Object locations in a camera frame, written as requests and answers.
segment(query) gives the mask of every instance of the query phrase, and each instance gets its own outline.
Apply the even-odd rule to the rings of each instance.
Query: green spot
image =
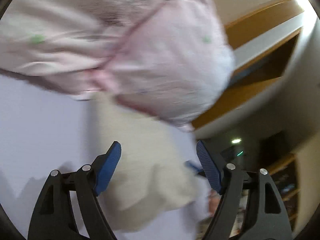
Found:
[[[204,43],[211,43],[211,38],[208,37],[208,36],[204,36],[204,37],[202,38],[202,41],[203,41]]]
[[[33,44],[39,44],[39,43],[42,43],[42,42],[44,42],[44,36],[43,35],[41,35],[41,34],[36,34],[36,35],[33,35],[31,38],[31,42],[33,43]]]

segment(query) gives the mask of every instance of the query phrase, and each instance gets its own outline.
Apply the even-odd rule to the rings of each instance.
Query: glowing light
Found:
[[[239,142],[241,142],[242,140],[240,139],[240,138],[238,138],[238,139],[233,139],[232,141],[231,141],[231,143],[233,143],[233,144],[236,144],[236,143],[239,143]]]

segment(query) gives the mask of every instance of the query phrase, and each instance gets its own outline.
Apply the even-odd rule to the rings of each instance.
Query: bright ceiling light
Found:
[[[233,144],[236,144],[236,143],[239,143],[239,142],[241,142],[242,140],[240,139],[240,138],[238,138],[238,139],[233,139],[232,141],[231,141],[231,143],[233,143]]]

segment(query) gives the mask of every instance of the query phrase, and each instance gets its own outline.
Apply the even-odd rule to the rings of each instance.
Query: silver screw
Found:
[[[57,171],[57,170],[53,170],[53,171],[51,171],[51,173],[50,173],[50,175],[52,176],[52,177],[55,177],[55,176],[57,176],[59,174],[59,172]]]
[[[260,169],[260,173],[262,175],[267,175],[268,174],[268,171],[266,169]]]
[[[82,166],[83,171],[89,171],[90,169],[91,169],[91,166],[89,164]]]
[[[235,166],[233,163],[228,163],[228,164],[227,164],[227,168],[228,168],[229,170],[234,170],[234,169],[236,168],[236,166]]]

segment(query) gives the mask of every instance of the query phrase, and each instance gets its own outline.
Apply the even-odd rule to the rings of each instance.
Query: beige garment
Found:
[[[115,140],[122,147],[101,198],[113,230],[140,230],[159,213],[195,200],[195,177],[171,141],[167,124],[118,106],[107,93],[98,93],[96,102],[101,153]]]

